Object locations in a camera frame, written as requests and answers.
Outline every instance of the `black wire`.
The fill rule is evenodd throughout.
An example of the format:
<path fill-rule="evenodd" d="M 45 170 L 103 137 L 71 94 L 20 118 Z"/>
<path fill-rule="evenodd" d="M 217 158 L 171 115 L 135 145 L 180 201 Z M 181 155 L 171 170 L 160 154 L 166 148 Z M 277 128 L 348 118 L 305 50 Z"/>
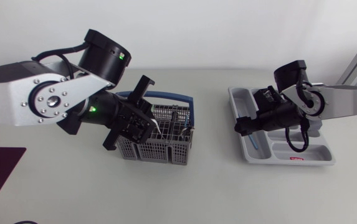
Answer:
<path fill-rule="evenodd" d="M 298 97 L 309 107 L 312 108 L 314 106 L 314 103 L 312 100 L 308 100 L 307 97 L 305 97 L 304 91 L 303 91 L 303 70 L 300 70 L 298 72 L 298 80 L 296 83 L 296 90 L 297 90 L 297 95 Z"/>
<path fill-rule="evenodd" d="M 57 56 L 60 57 L 65 62 L 66 66 L 67 66 L 67 70 L 69 71 L 70 80 L 74 79 L 72 64 L 69 62 L 69 60 L 67 60 L 67 58 L 64 55 L 57 55 Z"/>
<path fill-rule="evenodd" d="M 37 224 L 37 223 L 33 222 L 33 221 L 20 221 L 20 222 L 17 222 L 15 224 Z"/>
<path fill-rule="evenodd" d="M 303 80 L 303 83 L 309 85 L 310 87 L 312 87 L 313 85 L 309 82 L 309 81 L 306 81 L 306 80 Z"/>
<path fill-rule="evenodd" d="M 70 54 L 70 53 L 74 53 L 74 52 L 79 52 L 81 50 L 86 49 L 89 46 L 89 44 L 87 42 L 84 42 L 83 44 L 76 46 L 76 47 L 69 47 L 66 49 L 56 49 L 56 50 L 49 50 L 46 52 L 42 52 L 41 54 L 32 57 L 31 59 L 33 61 L 39 62 L 42 59 L 52 56 L 52 55 L 62 55 L 62 54 Z"/>
<path fill-rule="evenodd" d="M 288 142 L 290 148 L 292 148 L 293 151 L 295 151 L 295 152 L 304 152 L 304 151 L 308 148 L 308 141 L 309 141 L 309 139 L 308 139 L 308 133 L 307 133 L 306 131 L 305 131 L 305 132 L 302 131 L 302 137 L 303 137 L 303 140 L 304 140 L 304 145 L 303 145 L 303 148 L 298 149 L 298 148 L 296 148 L 296 147 L 292 144 L 292 142 L 290 141 L 289 131 L 290 131 L 289 128 L 285 128 L 286 141 Z"/>

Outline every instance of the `gray plastic basket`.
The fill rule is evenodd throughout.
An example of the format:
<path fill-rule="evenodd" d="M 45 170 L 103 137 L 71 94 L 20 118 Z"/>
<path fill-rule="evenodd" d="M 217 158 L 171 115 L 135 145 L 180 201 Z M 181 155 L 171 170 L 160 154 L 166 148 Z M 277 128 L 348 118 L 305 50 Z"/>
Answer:
<path fill-rule="evenodd" d="M 130 92 L 119 92 L 117 95 L 128 96 Z M 120 136 L 117 146 L 124 159 L 141 160 L 186 165 L 192 144 L 194 111 L 193 98 L 174 93 L 147 91 L 145 96 L 165 98 L 189 103 L 189 106 L 155 105 L 153 116 L 158 122 L 157 128 L 143 144 L 137 144 Z"/>

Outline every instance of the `white table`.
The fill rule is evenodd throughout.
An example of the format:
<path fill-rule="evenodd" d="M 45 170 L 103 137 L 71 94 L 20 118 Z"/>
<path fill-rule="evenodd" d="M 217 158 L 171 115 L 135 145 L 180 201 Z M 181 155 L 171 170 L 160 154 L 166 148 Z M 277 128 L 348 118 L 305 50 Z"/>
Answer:
<path fill-rule="evenodd" d="M 149 90 L 193 96 L 188 165 L 126 161 L 102 147 L 108 129 L 94 124 L 76 136 L 56 124 L 0 125 L 0 146 L 27 148 L 0 191 L 0 223 L 357 223 L 357 116 L 324 121 L 334 166 L 248 164 L 227 89 L 266 87 L 272 73 L 128 70 L 115 91 L 133 90 L 141 74 L 156 82 Z"/>

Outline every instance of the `gray plastic tray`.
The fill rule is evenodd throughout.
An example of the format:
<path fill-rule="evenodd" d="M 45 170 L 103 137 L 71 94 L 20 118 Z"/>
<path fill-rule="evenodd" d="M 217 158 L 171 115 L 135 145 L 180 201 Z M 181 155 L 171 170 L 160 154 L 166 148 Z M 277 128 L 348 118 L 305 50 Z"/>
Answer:
<path fill-rule="evenodd" d="M 229 101 L 234 118 L 250 116 L 256 118 L 257 104 L 253 94 L 258 88 L 230 87 Z M 308 132 L 310 143 L 305 152 L 293 151 L 286 142 L 285 130 L 256 131 L 252 134 L 255 145 L 249 136 L 238 134 L 243 156 L 253 164 L 286 164 L 304 166 L 326 166 L 335 164 L 336 160 L 330 152 L 325 138 L 319 131 Z M 299 127 L 292 127 L 290 139 L 294 146 L 303 147 L 303 139 Z"/>

